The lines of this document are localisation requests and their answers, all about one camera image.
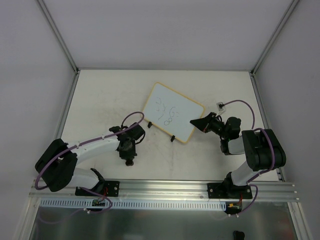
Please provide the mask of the black whiteboard eraser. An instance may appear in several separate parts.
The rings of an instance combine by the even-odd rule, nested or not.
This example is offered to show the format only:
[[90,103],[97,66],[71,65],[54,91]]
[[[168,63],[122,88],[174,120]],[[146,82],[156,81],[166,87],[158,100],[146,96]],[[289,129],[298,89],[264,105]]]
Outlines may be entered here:
[[134,161],[132,159],[128,159],[125,161],[125,165],[127,167],[133,166],[134,165]]

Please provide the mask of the yellow framed whiteboard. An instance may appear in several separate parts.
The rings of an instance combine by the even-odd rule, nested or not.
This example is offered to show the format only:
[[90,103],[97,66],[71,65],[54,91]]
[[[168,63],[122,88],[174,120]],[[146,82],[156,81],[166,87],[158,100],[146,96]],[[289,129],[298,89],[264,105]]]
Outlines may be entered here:
[[157,82],[153,85],[142,112],[147,122],[185,144],[195,130],[190,121],[201,118],[205,107]]

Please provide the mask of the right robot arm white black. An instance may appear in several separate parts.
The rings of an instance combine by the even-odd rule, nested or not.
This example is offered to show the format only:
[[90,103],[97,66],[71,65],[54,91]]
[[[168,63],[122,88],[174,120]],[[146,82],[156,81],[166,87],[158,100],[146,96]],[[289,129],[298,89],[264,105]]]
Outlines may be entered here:
[[190,123],[203,133],[218,135],[224,155],[245,156],[244,163],[229,172],[222,182],[207,184],[209,199],[252,199],[249,183],[286,164],[286,154],[272,129],[241,131],[239,118],[232,116],[223,122],[214,112]]

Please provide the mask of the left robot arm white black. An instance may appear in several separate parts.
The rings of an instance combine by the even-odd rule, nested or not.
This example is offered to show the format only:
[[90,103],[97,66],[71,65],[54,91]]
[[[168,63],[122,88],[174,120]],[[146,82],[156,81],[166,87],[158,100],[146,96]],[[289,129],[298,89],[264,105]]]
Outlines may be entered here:
[[95,168],[82,169],[79,164],[106,152],[118,152],[126,166],[134,164],[136,146],[146,136],[138,124],[113,126],[99,137],[69,144],[55,139],[35,164],[38,173],[34,187],[48,188],[58,192],[65,187],[74,187],[78,196],[108,194],[110,186]]

